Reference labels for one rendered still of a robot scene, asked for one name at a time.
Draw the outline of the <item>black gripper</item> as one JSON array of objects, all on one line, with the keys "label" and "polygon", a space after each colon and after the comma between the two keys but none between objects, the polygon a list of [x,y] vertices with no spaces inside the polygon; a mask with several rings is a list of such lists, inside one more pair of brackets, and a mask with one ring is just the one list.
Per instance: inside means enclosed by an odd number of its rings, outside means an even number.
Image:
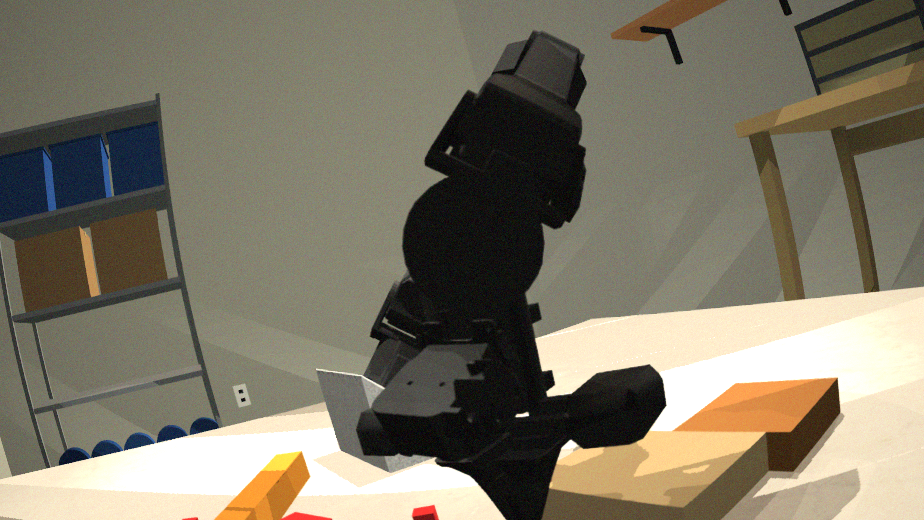
[{"label": "black gripper", "polygon": [[[484,433],[468,458],[445,462],[471,477],[505,520],[541,520],[562,448],[571,440],[583,449],[631,445],[645,438],[667,406],[661,374],[651,366],[595,373],[572,394],[547,396],[553,370],[542,371],[533,324],[539,303],[518,301],[496,312],[465,315],[449,310],[424,313],[438,321],[446,340],[473,339],[471,322],[494,320],[520,360],[528,401],[504,434]],[[360,413],[357,435],[364,456],[396,456],[372,408]]]}]

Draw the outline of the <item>orange rectangular bar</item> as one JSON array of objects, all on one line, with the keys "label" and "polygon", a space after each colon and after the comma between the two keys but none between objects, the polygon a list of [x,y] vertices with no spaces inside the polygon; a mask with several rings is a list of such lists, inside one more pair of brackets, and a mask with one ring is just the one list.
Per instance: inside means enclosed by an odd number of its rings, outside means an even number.
[{"label": "orange rectangular bar", "polygon": [[214,520],[281,520],[310,477],[302,451],[277,454]]}]

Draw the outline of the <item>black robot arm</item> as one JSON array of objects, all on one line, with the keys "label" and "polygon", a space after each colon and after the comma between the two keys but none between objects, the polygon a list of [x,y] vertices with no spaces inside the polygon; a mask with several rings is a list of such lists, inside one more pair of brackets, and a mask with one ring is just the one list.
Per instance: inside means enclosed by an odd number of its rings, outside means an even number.
[{"label": "black robot arm", "polygon": [[[425,157],[426,167],[448,177],[408,213],[407,271],[371,328],[379,343],[363,374],[384,388],[372,410],[403,456],[468,458],[484,433],[504,434],[528,401],[520,360],[494,320],[471,322],[473,339],[446,340],[441,323],[426,322],[424,313],[500,311],[537,278],[542,224],[570,223],[584,189],[586,148],[575,109],[587,83],[584,56],[543,30],[507,44]],[[416,338],[384,324],[384,316],[420,334],[421,352]]]}]

